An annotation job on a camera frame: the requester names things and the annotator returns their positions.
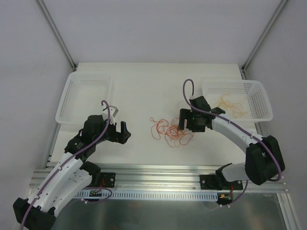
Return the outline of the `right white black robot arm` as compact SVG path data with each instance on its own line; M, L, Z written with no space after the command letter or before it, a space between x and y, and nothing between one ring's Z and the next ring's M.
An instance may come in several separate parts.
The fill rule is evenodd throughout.
M205 182L208 187L222 190L235 181L262 185L266 181L281 179L285 163L275 137L250 133L232 121L223 109L211 108L203 96L190 99L189 104L190 109L179 111L179 130L196 133L211 129L228 138L245 154L243 163L228 163L218 168L213 178Z

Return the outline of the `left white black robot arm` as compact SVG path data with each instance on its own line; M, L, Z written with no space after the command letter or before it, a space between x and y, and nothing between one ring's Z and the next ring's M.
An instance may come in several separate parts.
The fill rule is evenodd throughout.
M18 198L13 210L20 229L50 230L64 207L85 187L99 186L101 169L89 162L96 146L104 141L125 144L131 133L126 122L117 123L102 115L91 115L72 138L49 175L27 198Z

